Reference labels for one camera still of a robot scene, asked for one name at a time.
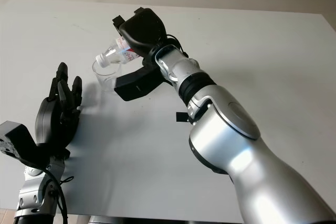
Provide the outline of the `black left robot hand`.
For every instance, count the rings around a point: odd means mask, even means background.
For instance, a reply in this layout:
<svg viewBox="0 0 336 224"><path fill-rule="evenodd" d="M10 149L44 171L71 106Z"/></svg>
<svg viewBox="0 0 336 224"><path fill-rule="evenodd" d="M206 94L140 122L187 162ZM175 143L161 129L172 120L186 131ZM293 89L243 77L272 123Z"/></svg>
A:
<svg viewBox="0 0 336 224"><path fill-rule="evenodd" d="M77 131L82 102L82 79L77 76L68 86L68 67L61 62L52 79L48 97L43 99L35 122L38 147L51 155L66 152Z"/></svg>

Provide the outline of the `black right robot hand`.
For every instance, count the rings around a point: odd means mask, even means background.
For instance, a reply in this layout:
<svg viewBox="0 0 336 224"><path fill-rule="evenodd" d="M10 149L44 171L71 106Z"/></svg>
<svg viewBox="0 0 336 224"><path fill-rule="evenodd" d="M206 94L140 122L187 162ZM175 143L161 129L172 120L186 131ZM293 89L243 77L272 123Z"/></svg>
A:
<svg viewBox="0 0 336 224"><path fill-rule="evenodd" d="M143 58L167 39L163 22L150 8L139 7L131 18L125 20L119 15L112 23L131 49Z"/></svg>

